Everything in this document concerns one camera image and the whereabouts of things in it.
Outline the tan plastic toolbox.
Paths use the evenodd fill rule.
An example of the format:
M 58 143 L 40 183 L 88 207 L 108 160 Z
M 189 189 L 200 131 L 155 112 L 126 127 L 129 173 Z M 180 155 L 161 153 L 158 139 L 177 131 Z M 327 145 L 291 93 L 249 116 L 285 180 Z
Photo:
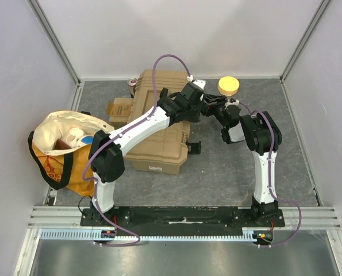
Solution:
M 144 70 L 138 78 L 128 122 L 132 122 L 150 111 L 154 100 L 159 99 L 163 88 L 168 90 L 167 96 L 172 100 L 188 100 L 187 110 L 191 101 L 195 101 L 197 98 L 203 100 L 201 91 L 188 84 L 187 76 L 185 71 L 156 70 L 156 92 L 154 93 L 152 70 Z M 185 120 L 174 123 L 138 143 L 125 155 L 125 159 L 139 171 L 179 174 L 180 167 L 186 161 L 189 153 L 187 141 L 190 136 L 190 127 L 191 122 Z

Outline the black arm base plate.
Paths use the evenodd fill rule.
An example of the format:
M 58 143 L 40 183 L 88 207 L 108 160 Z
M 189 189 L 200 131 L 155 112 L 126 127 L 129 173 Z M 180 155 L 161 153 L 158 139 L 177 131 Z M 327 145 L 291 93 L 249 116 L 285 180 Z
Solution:
M 121 227 L 146 224 L 171 225 L 180 223 L 227 224 L 233 227 L 284 227 L 282 210 L 256 218 L 250 209 L 236 206 L 115 206 L 104 215 Z

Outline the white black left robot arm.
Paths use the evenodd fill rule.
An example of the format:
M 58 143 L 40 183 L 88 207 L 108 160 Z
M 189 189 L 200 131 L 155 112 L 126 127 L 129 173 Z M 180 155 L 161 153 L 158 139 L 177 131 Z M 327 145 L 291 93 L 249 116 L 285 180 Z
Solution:
M 198 121 L 205 85 L 205 80 L 189 82 L 174 98 L 162 91 L 156 105 L 139 118 L 115 131 L 98 131 L 94 135 L 88 165 L 93 171 L 95 184 L 93 219 L 99 225 L 106 226 L 113 221 L 114 188 L 116 180 L 125 171 L 124 156 L 160 130 L 182 121 Z

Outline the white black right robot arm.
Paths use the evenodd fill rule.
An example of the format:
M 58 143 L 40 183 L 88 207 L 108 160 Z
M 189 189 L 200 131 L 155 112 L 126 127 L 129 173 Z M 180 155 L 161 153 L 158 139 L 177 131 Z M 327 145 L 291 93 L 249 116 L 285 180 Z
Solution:
M 255 164 L 255 189 L 250 211 L 251 222 L 264 226 L 278 213 L 275 191 L 275 159 L 282 134 L 268 112 L 240 114 L 241 103 L 226 96 L 207 94 L 201 113 L 214 116 L 222 125 L 221 137 L 227 144 L 246 142 Z

